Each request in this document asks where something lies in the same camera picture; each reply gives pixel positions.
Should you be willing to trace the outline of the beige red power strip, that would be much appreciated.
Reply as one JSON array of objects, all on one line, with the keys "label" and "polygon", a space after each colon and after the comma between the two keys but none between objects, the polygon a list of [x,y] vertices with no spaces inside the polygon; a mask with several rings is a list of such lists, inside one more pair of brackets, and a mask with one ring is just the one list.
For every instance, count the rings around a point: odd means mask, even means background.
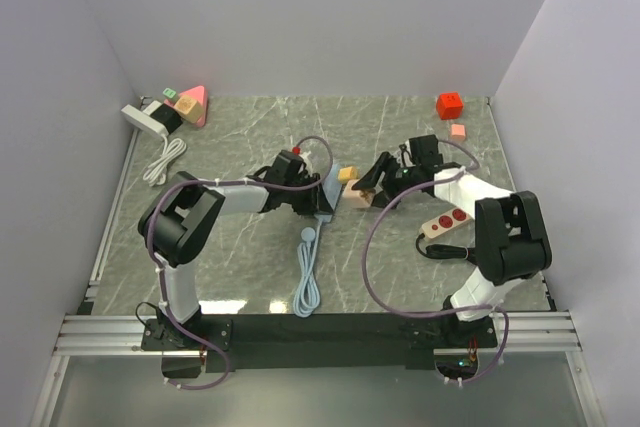
[{"label": "beige red power strip", "polygon": [[452,208],[424,222],[419,229],[419,234],[426,240],[432,241],[472,220],[473,218],[467,212],[460,208]]}]

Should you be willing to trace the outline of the small salmon cube adapter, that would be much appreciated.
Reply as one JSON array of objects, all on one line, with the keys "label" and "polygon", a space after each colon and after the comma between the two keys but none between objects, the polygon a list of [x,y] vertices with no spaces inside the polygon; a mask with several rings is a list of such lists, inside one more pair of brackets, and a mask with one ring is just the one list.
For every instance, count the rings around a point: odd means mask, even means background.
[{"label": "small salmon cube adapter", "polygon": [[464,142],[467,138],[466,127],[463,124],[452,124],[450,138],[455,142]]}]

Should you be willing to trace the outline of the small orange cube adapter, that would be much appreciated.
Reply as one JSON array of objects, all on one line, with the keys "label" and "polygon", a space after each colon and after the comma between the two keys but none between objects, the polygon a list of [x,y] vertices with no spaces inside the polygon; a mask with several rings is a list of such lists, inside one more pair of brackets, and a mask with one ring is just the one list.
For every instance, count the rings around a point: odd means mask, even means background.
[{"label": "small orange cube adapter", "polygon": [[349,181],[356,180],[357,178],[358,169],[355,166],[344,167],[338,171],[338,181],[341,184],[346,184]]}]

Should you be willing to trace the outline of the white power strip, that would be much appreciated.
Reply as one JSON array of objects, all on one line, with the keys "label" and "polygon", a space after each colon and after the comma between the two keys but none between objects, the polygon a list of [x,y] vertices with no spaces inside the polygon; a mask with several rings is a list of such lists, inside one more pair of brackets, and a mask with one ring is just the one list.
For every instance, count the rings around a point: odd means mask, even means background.
[{"label": "white power strip", "polygon": [[143,109],[138,109],[127,104],[121,109],[121,113],[134,127],[149,135],[162,139],[169,136],[168,129],[162,122],[151,116],[151,114],[155,113],[161,106],[163,106],[163,103],[157,100],[152,101]]}]

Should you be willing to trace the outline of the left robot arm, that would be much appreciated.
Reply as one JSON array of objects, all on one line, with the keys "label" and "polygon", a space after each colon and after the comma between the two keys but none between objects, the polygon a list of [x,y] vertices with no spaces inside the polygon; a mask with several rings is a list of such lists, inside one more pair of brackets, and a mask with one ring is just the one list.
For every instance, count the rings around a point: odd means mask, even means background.
[{"label": "left robot arm", "polygon": [[281,151],[269,166],[237,180],[205,180],[177,172],[147,208],[138,232],[159,265],[162,314],[171,317],[164,336],[176,348],[193,346],[201,313],[195,287],[195,259],[220,216],[264,214],[289,205],[301,217],[324,219],[334,213],[340,183],[333,164],[325,175],[312,173],[295,151]]}]

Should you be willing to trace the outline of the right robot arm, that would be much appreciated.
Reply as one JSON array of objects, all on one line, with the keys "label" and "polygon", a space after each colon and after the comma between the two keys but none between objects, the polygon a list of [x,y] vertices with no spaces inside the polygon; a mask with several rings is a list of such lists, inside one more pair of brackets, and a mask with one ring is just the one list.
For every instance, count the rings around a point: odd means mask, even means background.
[{"label": "right robot arm", "polygon": [[[550,267],[552,251],[536,195],[496,187],[474,175],[479,161],[463,146],[426,135],[409,139],[399,157],[383,152],[354,191],[379,188],[372,205],[381,209],[366,238],[361,271],[370,297],[384,310],[406,318],[437,318],[444,342],[460,346],[474,333],[474,321],[497,310],[514,287]],[[461,210],[474,220],[475,268],[439,312],[407,312],[384,303],[367,273],[375,231],[400,201],[424,192]]]}]

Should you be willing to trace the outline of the pink cube adapter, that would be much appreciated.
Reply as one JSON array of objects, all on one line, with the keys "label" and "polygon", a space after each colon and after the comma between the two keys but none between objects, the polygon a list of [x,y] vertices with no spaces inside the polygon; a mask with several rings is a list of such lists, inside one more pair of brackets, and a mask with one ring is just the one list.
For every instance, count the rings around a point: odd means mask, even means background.
[{"label": "pink cube adapter", "polygon": [[357,179],[349,180],[342,192],[341,203],[354,209],[368,209],[372,206],[376,195],[374,189],[356,190]]}]

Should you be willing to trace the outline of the black cube plug adapter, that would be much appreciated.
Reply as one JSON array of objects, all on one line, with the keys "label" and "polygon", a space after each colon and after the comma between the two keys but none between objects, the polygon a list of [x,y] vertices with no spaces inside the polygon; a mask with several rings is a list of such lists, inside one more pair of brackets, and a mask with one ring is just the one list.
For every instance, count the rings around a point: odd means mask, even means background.
[{"label": "black cube plug adapter", "polygon": [[183,124],[183,119],[178,112],[165,103],[160,103],[159,106],[150,113],[150,117],[165,128],[167,136],[173,134]]}]

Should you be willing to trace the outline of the red cube plug adapter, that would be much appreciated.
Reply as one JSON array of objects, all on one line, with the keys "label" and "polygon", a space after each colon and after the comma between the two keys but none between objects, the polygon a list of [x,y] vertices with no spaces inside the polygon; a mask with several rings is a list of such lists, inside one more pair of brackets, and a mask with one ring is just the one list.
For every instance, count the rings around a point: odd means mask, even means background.
[{"label": "red cube plug adapter", "polygon": [[442,93],[436,102],[436,111],[441,120],[453,120],[460,117],[464,102],[457,92]]}]

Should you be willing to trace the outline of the light blue power strip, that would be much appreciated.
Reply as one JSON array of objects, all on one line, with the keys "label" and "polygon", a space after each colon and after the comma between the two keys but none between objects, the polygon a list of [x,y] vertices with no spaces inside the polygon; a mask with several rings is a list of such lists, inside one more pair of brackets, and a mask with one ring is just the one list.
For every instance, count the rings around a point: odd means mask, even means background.
[{"label": "light blue power strip", "polygon": [[322,184],[323,191],[328,204],[331,207],[331,211],[329,213],[317,213],[315,218],[319,222],[329,223],[335,214],[336,206],[342,193],[342,184],[338,179],[340,169],[341,166],[339,164],[333,164],[328,176]]}]

